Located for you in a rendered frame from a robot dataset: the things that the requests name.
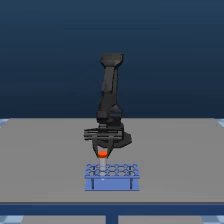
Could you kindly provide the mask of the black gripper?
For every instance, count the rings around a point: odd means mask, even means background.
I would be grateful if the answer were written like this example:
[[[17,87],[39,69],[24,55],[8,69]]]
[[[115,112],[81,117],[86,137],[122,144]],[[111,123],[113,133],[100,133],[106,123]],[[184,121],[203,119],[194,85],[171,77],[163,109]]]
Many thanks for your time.
[[[110,156],[114,147],[114,140],[122,140],[123,136],[124,131],[121,128],[91,128],[84,130],[84,139],[92,140],[92,147],[96,156],[98,156],[97,140],[109,140],[107,156]]]

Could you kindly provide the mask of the orange-capped centrifuge tube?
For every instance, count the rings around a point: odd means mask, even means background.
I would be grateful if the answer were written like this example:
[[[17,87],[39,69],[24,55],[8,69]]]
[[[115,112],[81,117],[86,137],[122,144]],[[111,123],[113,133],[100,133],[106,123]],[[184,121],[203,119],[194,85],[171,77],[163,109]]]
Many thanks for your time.
[[[98,158],[99,158],[99,165],[100,165],[100,175],[104,176],[106,171],[107,152],[105,150],[99,151]]]

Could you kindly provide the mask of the blue test tube rack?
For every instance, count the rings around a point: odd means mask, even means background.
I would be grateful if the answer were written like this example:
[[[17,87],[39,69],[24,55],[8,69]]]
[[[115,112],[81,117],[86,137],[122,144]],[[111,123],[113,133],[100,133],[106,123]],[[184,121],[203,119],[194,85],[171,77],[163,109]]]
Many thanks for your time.
[[[86,191],[138,191],[140,173],[137,164],[87,164],[84,179]]]

